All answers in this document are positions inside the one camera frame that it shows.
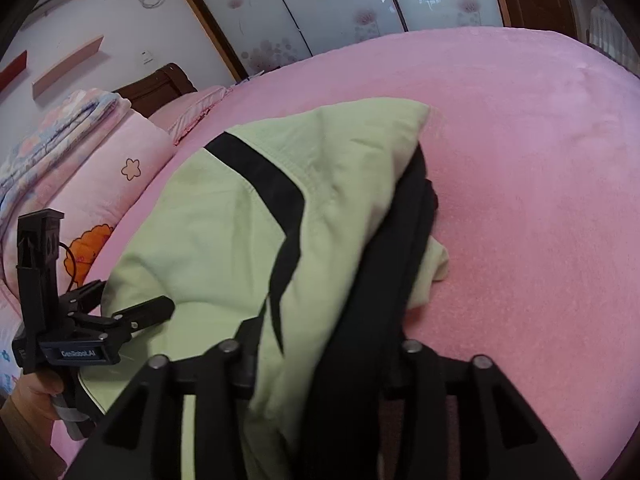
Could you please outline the person's left hand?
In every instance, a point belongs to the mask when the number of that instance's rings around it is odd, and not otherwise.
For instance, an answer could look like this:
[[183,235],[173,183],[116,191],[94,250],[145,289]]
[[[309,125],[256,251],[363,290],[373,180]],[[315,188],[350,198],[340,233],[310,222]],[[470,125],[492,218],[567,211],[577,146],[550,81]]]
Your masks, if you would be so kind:
[[54,422],[60,416],[53,405],[53,398],[62,392],[63,383],[57,374],[32,373],[21,376],[11,399],[24,419],[31,422]]

